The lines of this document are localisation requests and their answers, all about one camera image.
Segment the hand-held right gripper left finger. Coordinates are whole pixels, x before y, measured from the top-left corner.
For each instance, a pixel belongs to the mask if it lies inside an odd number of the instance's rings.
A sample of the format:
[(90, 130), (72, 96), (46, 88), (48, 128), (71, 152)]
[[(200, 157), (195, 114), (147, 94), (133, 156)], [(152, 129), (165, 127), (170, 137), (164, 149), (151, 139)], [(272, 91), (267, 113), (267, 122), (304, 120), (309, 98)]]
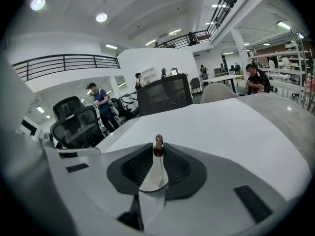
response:
[(61, 159), (45, 148), (50, 173), (62, 204), (77, 231), (142, 231), (143, 215), (138, 186), (121, 166), (150, 152), (140, 144), (113, 152)]

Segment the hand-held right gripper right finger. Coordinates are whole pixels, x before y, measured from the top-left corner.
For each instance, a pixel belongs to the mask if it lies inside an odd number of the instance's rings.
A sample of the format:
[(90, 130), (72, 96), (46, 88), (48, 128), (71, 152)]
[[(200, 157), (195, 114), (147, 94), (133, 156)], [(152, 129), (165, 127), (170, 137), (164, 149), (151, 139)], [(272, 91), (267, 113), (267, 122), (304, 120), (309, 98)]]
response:
[(248, 186), (275, 212), (284, 197), (238, 163), (224, 157), (176, 145), (201, 161), (207, 170), (204, 185), (190, 198), (166, 202), (145, 227), (146, 233), (238, 233), (256, 225), (234, 189)]

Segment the small dark red object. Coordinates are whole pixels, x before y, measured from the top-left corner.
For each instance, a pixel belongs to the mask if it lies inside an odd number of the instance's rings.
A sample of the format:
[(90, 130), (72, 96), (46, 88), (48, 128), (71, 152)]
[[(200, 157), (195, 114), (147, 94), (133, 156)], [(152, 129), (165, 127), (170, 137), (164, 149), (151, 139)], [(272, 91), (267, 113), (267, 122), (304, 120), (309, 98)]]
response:
[(156, 145), (153, 148), (154, 173), (156, 178), (163, 181), (163, 136), (157, 134), (155, 140)]

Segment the black mesh office chair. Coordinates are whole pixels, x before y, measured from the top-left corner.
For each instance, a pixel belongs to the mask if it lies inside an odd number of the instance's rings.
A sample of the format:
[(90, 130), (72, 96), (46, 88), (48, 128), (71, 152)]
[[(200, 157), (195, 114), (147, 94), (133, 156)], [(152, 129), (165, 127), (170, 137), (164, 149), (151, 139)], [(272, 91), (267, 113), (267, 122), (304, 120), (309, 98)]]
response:
[(105, 138), (92, 106), (77, 109), (68, 117), (56, 121), (50, 132), (66, 149), (94, 148)]
[(77, 96), (68, 97), (53, 106), (55, 120), (64, 119), (72, 115), (76, 110), (84, 108), (84, 104)]

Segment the beige shell chair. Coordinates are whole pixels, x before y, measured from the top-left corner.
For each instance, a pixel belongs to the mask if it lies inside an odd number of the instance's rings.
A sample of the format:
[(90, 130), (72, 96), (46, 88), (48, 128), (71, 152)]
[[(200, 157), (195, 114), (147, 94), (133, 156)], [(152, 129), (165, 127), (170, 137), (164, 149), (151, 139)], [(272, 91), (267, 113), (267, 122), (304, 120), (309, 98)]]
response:
[(204, 88), (200, 103), (204, 104), (236, 97), (239, 97), (239, 95), (234, 93), (227, 85), (222, 83), (212, 83)]

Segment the grey stone-look table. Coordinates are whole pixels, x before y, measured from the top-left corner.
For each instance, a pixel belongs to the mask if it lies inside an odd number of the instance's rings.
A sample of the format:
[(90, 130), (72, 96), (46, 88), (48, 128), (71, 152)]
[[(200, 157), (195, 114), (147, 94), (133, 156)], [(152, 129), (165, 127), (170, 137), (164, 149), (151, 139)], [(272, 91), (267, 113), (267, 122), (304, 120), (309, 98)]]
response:
[[(234, 98), (251, 107), (274, 124), (297, 148), (315, 172), (315, 116), (298, 105), (272, 94), (261, 93)], [(129, 121), (97, 145), (101, 153), (124, 135), (139, 119)]]

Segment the dark plain chair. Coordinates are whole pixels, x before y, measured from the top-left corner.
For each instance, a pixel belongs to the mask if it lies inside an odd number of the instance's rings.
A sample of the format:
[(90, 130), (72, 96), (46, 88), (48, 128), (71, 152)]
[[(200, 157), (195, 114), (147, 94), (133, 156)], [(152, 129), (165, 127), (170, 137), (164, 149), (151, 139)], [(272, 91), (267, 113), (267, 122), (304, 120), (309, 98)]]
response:
[(196, 93), (201, 93), (201, 84), (199, 78), (192, 78), (190, 81), (190, 87), (191, 87), (191, 93), (196, 94)]

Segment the long black balcony railing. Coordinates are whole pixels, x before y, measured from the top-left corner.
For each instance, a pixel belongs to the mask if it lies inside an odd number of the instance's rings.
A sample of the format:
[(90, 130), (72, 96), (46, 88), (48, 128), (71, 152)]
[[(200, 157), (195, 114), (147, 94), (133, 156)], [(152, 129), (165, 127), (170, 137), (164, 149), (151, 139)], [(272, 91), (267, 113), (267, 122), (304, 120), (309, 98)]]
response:
[(24, 82), (64, 71), (121, 68), (115, 57), (91, 54), (48, 55), (21, 61), (12, 66)]

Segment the white long table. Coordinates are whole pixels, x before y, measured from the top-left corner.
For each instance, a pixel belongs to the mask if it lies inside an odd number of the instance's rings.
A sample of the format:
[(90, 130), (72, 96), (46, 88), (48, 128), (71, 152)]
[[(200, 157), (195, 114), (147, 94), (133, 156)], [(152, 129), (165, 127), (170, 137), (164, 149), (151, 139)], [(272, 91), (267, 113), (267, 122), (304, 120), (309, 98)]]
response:
[(242, 75), (223, 75), (219, 77), (210, 78), (207, 80), (201, 80), (204, 84), (213, 84), (213, 83), (221, 83), (228, 86), (232, 91), (238, 95), (243, 95), (244, 93), (241, 90), (244, 88), (238, 86), (238, 79), (241, 78)]

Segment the white cubby shelf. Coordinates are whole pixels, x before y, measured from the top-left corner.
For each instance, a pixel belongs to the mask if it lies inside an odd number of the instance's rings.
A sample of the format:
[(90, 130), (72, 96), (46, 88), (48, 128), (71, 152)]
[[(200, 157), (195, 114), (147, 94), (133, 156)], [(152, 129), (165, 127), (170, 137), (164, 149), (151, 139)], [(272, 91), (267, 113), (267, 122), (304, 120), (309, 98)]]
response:
[(145, 82), (149, 82), (149, 83), (152, 83), (158, 80), (158, 74), (156, 72), (155, 67), (150, 67), (148, 69), (141, 71), (141, 76)]

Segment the white metal shelving rack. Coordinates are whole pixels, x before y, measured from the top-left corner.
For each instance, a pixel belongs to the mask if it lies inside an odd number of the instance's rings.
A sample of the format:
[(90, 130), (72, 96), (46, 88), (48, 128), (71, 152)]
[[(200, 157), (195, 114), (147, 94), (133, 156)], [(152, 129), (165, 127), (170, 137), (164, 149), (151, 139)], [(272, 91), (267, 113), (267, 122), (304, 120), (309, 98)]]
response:
[(267, 74), (272, 91), (281, 89), (283, 97), (291, 92), (304, 107), (312, 94), (307, 83), (313, 78), (313, 43), (286, 21), (278, 21), (276, 28), (282, 32), (251, 44), (249, 61)]

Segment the short black balcony railing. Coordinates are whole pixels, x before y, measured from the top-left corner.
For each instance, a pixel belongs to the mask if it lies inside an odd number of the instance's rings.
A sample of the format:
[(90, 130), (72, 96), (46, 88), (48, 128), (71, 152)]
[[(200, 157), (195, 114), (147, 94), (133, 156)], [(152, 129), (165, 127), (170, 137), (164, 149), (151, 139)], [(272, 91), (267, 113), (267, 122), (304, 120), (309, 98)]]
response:
[(188, 34), (173, 38), (166, 42), (157, 44), (155, 48), (173, 48), (180, 49), (183, 47), (193, 46), (202, 42), (210, 41), (212, 35), (207, 30), (190, 32)]

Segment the black mezzanine railing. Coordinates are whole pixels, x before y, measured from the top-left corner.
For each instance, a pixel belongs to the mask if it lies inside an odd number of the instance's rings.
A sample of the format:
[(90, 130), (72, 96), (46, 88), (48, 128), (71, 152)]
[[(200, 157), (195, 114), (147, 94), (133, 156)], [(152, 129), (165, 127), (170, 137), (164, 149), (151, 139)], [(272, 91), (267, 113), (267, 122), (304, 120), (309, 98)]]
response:
[(210, 24), (207, 26), (207, 33), (212, 38), (216, 30), (223, 23), (231, 9), (234, 7), (238, 0), (219, 0), (218, 4), (215, 5), (214, 13), (211, 17)]

